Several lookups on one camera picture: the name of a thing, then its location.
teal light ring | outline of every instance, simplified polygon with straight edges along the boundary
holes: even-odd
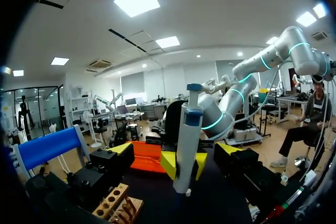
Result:
[[[236,91],[237,93],[240,94],[241,98],[243,99],[243,103],[245,102],[245,98],[243,96],[243,94],[239,91],[239,90],[236,90],[236,89],[229,89],[229,91],[232,90],[232,91]]]
[[[213,124],[211,124],[207,127],[201,127],[201,130],[208,130],[208,129],[212,128],[213,126],[215,126],[217,123],[219,123],[221,121],[223,116],[224,116],[224,114],[222,113],[221,116],[218,118],[218,120],[216,122],[214,122]]]
[[[308,45],[310,47],[310,44],[307,43],[307,42],[301,42],[301,43],[297,43],[296,45],[292,46],[291,49],[288,51],[288,55],[290,55],[290,52],[292,52],[292,50],[298,46],[301,46],[301,45]]]
[[[239,83],[242,83],[244,81],[246,81],[250,76],[252,75],[252,73],[250,73],[247,77],[245,77],[243,80],[240,80]]]
[[[328,61],[327,61],[327,59],[326,59],[326,57],[325,57],[324,54],[323,54],[323,56],[324,56],[324,60],[325,60],[326,63],[325,63],[325,72],[324,72],[323,75],[321,75],[322,77],[325,76],[327,74],[327,72],[328,72]]]
[[[271,69],[269,66],[267,66],[267,64],[266,64],[266,62],[264,61],[263,57],[262,57],[262,56],[260,56],[260,57],[261,57],[261,61],[262,61],[263,64],[265,65],[265,67],[268,68],[268,69]]]

wooden test tube rack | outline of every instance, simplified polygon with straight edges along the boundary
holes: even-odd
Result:
[[[93,211],[93,215],[117,224],[132,224],[139,214],[143,201],[127,196],[128,185],[118,187]]]

ceiling light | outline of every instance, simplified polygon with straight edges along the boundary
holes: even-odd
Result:
[[[24,75],[24,71],[23,70],[14,70],[13,71],[13,75],[15,77],[17,77],[17,76],[23,76]]]
[[[313,10],[319,18],[323,18],[326,15],[326,10],[324,9],[323,4],[318,4],[313,8]]]
[[[115,0],[114,2],[131,18],[160,7],[157,0]]]
[[[270,38],[267,42],[266,42],[266,44],[269,44],[269,45],[271,45],[271,44],[273,44],[275,41],[277,41],[278,40],[278,37],[272,37],[272,38]]]
[[[64,66],[68,62],[68,60],[69,59],[67,59],[67,58],[58,58],[58,57],[55,57],[53,59],[53,61],[51,62],[51,65]]]
[[[161,48],[179,46],[180,42],[176,36],[168,37],[164,39],[158,39],[155,41]]]
[[[12,70],[8,67],[2,67],[2,72],[6,74],[11,74]]]
[[[316,20],[317,19],[310,12],[305,12],[296,20],[296,22],[307,27],[313,24]]]

air conditioner vent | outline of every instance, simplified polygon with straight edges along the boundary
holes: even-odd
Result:
[[[315,41],[321,41],[321,40],[324,40],[324,39],[328,38],[328,35],[327,35],[327,33],[323,32],[323,31],[318,31],[318,32],[312,34],[311,37]]]
[[[103,69],[103,68],[108,68],[111,65],[112,65],[112,62],[108,60],[95,60],[89,66],[92,68]]]
[[[89,72],[89,73],[98,73],[98,71],[96,71],[94,69],[89,69],[89,68],[87,68],[85,71]]]

person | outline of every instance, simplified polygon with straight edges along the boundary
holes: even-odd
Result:
[[[300,123],[304,121],[306,118],[309,118],[310,122],[308,123],[307,126],[297,127],[288,130],[284,143],[282,144],[282,147],[280,148],[279,151],[282,157],[277,161],[271,162],[270,164],[271,167],[285,168],[287,166],[288,161],[287,157],[293,142],[303,140],[307,145],[314,146],[316,148],[316,151],[319,151],[317,161],[320,159],[320,157],[324,152],[324,146],[322,146],[322,144],[324,144],[323,141],[324,132],[322,133],[322,138],[319,146],[317,146],[317,144],[319,141],[319,136],[322,131],[325,107],[328,103],[324,128],[328,127],[328,121],[330,120],[332,107],[330,99],[328,98],[328,101],[326,101],[327,95],[324,94],[323,90],[324,88],[323,78],[321,76],[312,76],[312,79],[315,92],[312,95],[310,95],[306,111],[304,112],[304,114],[300,118],[297,118],[295,120],[296,123]]]

